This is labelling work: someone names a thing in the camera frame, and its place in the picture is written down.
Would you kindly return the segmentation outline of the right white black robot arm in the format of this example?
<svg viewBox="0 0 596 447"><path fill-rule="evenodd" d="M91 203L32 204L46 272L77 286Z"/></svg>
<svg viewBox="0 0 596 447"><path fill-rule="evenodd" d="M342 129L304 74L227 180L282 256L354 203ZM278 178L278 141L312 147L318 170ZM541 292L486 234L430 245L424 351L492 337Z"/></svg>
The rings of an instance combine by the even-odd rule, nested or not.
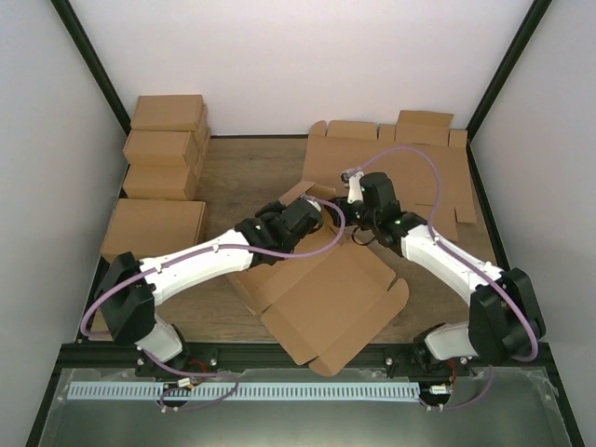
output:
<svg viewBox="0 0 596 447"><path fill-rule="evenodd" d="M386 174L351 169L341 175L347 190L336 205L349 225L441 280L467 305L467 320L421 333L413 352L416 369L433 375L448 359L479 358L498 366L532 361L546 326L528 275L504 270L460 249L423 217L401 208Z"/></svg>

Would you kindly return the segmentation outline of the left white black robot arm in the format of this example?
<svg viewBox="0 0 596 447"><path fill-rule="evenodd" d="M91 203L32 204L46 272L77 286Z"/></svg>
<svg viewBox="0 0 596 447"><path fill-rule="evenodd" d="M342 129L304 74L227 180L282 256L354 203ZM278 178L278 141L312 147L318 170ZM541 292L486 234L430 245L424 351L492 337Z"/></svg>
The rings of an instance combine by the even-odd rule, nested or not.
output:
<svg viewBox="0 0 596 447"><path fill-rule="evenodd" d="M131 252L116 256L96 293L106 298L99 310L112 341L148 351L168 375L183 374L191 355L156 308L213 278L291 258L322 224L322 207L301 196L288 205L271 202L219 237L183 251L142 260Z"/></svg>

